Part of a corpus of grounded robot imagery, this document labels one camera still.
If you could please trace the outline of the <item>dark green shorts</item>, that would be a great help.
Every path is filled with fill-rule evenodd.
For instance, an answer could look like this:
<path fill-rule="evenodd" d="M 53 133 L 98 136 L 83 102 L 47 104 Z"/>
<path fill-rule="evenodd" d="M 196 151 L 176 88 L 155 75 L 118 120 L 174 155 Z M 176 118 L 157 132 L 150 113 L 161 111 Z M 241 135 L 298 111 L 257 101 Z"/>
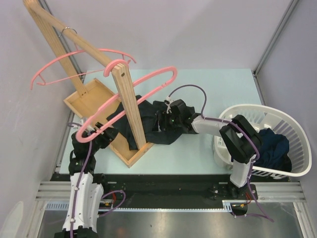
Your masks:
<path fill-rule="evenodd" d="M 173 127 L 166 124 L 166 117 L 163 116 L 163 112 L 167 110 L 167 105 L 164 102 L 153 101 L 153 103 L 150 103 L 144 101 L 138 105 L 138 108 L 145 138 L 149 143 L 170 145 L 182 134 L 189 132 L 180 126 Z M 138 149 L 127 116 L 123 116 L 112 126 L 118 129 L 119 133 L 126 138 L 130 150 Z"/>

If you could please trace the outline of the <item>navy blue shorts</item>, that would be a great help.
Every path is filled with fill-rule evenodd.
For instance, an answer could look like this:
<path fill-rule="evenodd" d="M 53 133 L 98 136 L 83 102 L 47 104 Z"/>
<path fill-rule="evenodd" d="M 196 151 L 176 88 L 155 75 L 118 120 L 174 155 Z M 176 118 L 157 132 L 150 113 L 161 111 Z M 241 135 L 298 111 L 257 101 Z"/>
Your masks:
<path fill-rule="evenodd" d="M 270 128 L 262 129 L 259 135 L 263 144 L 259 150 L 260 158 L 254 162 L 254 166 L 291 172 L 292 162 L 288 156 L 289 140 L 282 134 L 276 134 Z"/>

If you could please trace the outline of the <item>pink plastic hanger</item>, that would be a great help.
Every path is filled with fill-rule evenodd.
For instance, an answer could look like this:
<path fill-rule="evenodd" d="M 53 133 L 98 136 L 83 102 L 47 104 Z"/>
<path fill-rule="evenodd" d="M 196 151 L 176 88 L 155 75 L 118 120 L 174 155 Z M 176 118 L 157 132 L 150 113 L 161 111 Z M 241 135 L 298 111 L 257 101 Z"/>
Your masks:
<path fill-rule="evenodd" d="M 156 87 L 149 93 L 145 94 L 141 99 L 136 100 L 134 87 L 151 79 L 155 76 L 158 76 L 162 73 L 171 72 L 171 78 L 163 83 L 161 86 Z M 109 74 L 112 74 L 112 77 L 115 81 L 116 87 L 118 89 L 118 93 L 108 99 L 105 103 L 103 103 L 97 110 L 97 112 L 90 116 L 86 122 L 81 126 L 81 128 L 77 131 L 76 139 L 81 143 L 90 142 L 95 139 L 100 133 L 102 133 L 105 129 L 115 123 L 124 115 L 127 115 L 128 122 L 131 126 L 134 139 L 137 143 L 138 148 L 140 149 L 142 146 L 146 144 L 145 135 L 143 126 L 141 123 L 141 117 L 138 109 L 138 105 L 148 99 L 150 96 L 154 95 L 164 87 L 170 85 L 177 77 L 177 69 L 174 66 L 168 66 L 156 71 L 153 71 L 136 81 L 132 82 L 131 75 L 129 71 L 129 65 L 126 61 L 122 59 L 116 59 L 111 61 L 104 70 L 104 76 L 107 77 Z M 123 104 L 124 110 L 123 112 L 119 113 L 116 117 L 108 121 L 106 124 L 103 125 L 100 129 L 98 129 L 93 134 L 89 135 L 88 137 L 83 137 L 83 132 L 91 125 L 93 121 L 97 119 L 97 117 L 104 112 L 108 106 L 110 106 L 117 98 L 121 99 Z"/>

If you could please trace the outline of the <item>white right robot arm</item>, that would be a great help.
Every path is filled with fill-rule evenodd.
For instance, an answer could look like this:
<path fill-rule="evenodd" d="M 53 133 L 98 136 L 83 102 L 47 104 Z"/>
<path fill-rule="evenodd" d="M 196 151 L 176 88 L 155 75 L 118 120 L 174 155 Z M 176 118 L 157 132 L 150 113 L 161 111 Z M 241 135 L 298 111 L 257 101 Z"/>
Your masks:
<path fill-rule="evenodd" d="M 184 134 L 210 134 L 221 137 L 231 159 L 233 171 L 227 186 L 227 194 L 240 199 L 246 194 L 251 162 L 260 156 L 263 140 L 243 115 L 230 120 L 208 118 L 197 113 L 183 100 L 172 103 L 165 101 L 165 109 L 156 112 L 155 132 L 176 132 Z"/>

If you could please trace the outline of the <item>wooden rack post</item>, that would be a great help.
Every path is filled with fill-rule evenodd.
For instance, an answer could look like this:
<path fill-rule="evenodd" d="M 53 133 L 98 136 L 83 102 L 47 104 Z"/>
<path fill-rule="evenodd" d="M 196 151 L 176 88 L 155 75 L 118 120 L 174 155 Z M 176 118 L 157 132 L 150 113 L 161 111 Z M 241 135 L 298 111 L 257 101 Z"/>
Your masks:
<path fill-rule="evenodd" d="M 86 53 L 88 53 L 103 66 L 107 66 L 112 61 L 108 56 L 100 52 L 96 47 L 91 45 L 88 41 L 79 36 L 73 30 L 66 29 L 66 25 L 52 16 L 49 12 L 44 10 L 41 7 L 39 1 L 25 0 L 23 3 L 32 16 L 33 20 L 39 27 L 41 33 L 43 34 L 44 38 L 46 39 L 56 57 L 59 57 L 66 53 L 64 46 L 55 33 L 55 30 L 58 30 L 64 31 L 64 35 L 68 39 L 76 43 L 81 49 L 83 49 Z"/>

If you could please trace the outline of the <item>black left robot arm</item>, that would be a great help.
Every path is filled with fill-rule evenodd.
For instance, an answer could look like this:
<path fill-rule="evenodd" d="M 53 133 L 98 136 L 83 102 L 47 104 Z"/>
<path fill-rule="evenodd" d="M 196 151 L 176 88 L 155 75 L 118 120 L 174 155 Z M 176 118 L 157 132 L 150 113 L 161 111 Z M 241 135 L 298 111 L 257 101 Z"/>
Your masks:
<path fill-rule="evenodd" d="M 87 143 L 71 135 L 73 150 L 68 166 L 71 182 L 69 206 L 62 231 L 55 238 L 97 238 L 97 219 L 102 198 L 109 194 L 104 174 L 94 174 L 95 154 L 107 148 L 117 137 L 118 130 L 109 127 Z"/>

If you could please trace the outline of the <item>pink hanger with green shorts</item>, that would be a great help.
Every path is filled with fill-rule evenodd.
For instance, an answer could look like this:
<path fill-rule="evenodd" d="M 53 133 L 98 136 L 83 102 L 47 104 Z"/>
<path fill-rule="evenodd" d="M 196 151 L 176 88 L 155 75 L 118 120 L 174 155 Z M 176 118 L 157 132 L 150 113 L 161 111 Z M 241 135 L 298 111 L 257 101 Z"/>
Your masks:
<path fill-rule="evenodd" d="M 72 52 L 69 52 L 69 53 L 66 53 L 64 55 L 61 55 L 57 58 L 55 58 L 54 60 L 50 61 L 48 64 L 46 64 L 45 66 L 43 66 L 39 71 L 36 72 L 36 74 L 33 76 L 33 78 L 31 79 L 31 84 L 30 84 L 30 89 L 32 90 L 33 89 L 33 85 L 34 85 L 34 81 L 36 80 L 37 77 L 40 77 L 41 80 L 42 80 L 42 83 L 37 83 L 38 85 L 41 85 L 41 86 L 45 86 L 45 85 L 49 85 L 49 84 L 53 84 L 53 83 L 57 83 L 57 82 L 60 82 L 60 81 L 63 81 L 63 80 L 66 80 L 66 79 L 70 79 L 70 78 L 74 78 L 74 77 L 80 77 L 82 75 L 85 75 L 87 73 L 83 73 L 80 69 L 79 69 L 79 66 L 78 64 L 75 62 L 75 58 L 73 55 L 76 55 L 76 54 L 81 54 L 81 53 L 84 53 L 85 51 L 84 50 L 79 50 L 78 49 L 78 46 L 76 45 L 76 43 L 74 43 L 74 46 L 76 48 L 76 51 L 72 51 Z M 122 56 L 122 59 L 125 60 L 125 57 L 128 57 L 129 59 L 127 59 L 127 63 L 129 64 L 131 61 L 133 61 L 134 63 L 137 63 L 136 60 L 130 55 L 130 54 L 127 54 L 125 52 L 121 52 L 121 51 L 117 51 L 117 50 L 112 50 L 112 49 L 106 49 L 106 48 L 98 48 L 98 50 L 100 52 L 110 52 L 110 53 L 115 53 L 115 54 L 120 54 Z M 67 60 L 70 60 L 70 62 L 72 63 L 73 67 L 75 68 L 75 71 L 76 72 L 79 72 L 79 74 L 75 74 L 73 76 L 69 76 L 67 78 L 64 78 L 64 79 L 60 79 L 60 80 L 57 80 L 57 81 L 54 81 L 54 82 L 51 82 L 51 83 L 46 83 L 46 81 L 44 80 L 44 78 L 41 76 L 41 73 L 46 69 L 48 68 L 49 66 L 51 66 L 52 64 L 58 62 L 58 61 L 61 61 L 62 59 L 67 59 Z"/>

